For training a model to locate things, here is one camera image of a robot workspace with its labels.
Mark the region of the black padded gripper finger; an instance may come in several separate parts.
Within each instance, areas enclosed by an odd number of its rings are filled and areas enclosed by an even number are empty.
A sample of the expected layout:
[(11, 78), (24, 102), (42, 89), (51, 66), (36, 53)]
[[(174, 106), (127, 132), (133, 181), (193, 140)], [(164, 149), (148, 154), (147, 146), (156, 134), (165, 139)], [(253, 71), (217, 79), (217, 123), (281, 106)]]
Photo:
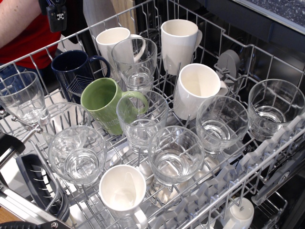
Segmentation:
[(70, 215), (68, 195), (49, 176), (39, 157), (36, 154), (20, 156), (16, 163), (36, 205), (66, 221)]

